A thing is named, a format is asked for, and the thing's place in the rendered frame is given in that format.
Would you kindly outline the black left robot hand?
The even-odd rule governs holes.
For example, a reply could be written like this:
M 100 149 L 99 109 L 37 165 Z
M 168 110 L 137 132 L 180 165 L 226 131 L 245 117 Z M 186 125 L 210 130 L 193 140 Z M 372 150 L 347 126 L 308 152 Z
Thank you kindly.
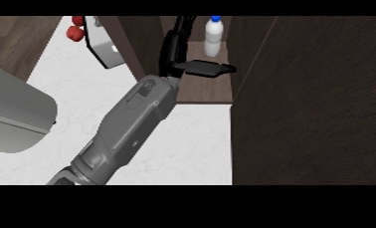
M 202 60 L 187 61 L 189 36 L 195 16 L 179 16 L 176 25 L 165 35 L 161 57 L 159 76 L 182 78 L 183 74 L 217 78 L 220 75 L 236 72 L 236 67 Z

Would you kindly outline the grey rounded appliance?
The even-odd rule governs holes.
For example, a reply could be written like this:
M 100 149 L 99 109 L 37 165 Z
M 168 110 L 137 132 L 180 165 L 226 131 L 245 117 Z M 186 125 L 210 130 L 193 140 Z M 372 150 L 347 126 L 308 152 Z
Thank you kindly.
M 55 99 L 0 69 L 0 152 L 31 148 L 56 122 Z

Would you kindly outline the dark wooden cabinet door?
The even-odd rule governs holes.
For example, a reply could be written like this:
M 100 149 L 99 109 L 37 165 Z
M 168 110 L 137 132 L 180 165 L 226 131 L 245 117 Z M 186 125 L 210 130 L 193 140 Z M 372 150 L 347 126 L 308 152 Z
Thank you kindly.
M 376 16 L 274 19 L 230 118 L 236 185 L 376 184 Z

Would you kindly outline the dark wooden cabinet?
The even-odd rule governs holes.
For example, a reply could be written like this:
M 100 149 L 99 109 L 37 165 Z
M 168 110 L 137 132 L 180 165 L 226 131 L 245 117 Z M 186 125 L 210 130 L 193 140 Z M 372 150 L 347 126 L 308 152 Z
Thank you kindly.
M 211 58 L 204 53 L 207 16 L 198 16 L 187 42 L 187 59 L 236 66 L 236 73 L 214 79 L 183 75 L 180 104 L 230 105 L 255 61 L 274 16 L 223 16 L 224 25 L 220 53 Z M 100 16 L 111 39 L 125 64 L 139 80 L 159 72 L 159 54 L 176 16 Z

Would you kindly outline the white water bottle blue cap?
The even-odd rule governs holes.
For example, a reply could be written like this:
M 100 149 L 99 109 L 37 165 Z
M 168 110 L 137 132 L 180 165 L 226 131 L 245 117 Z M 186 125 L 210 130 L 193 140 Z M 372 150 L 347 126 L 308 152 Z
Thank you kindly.
M 220 16 L 211 16 L 205 23 L 204 52 L 210 57 L 215 57 L 220 52 L 223 23 Z

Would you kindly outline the pale grey box black edge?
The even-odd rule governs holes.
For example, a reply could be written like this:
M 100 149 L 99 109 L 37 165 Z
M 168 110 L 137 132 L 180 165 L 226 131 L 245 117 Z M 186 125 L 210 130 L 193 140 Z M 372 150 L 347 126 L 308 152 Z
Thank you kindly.
M 97 16 L 84 17 L 86 43 L 90 52 L 106 69 L 120 66 L 125 60 Z

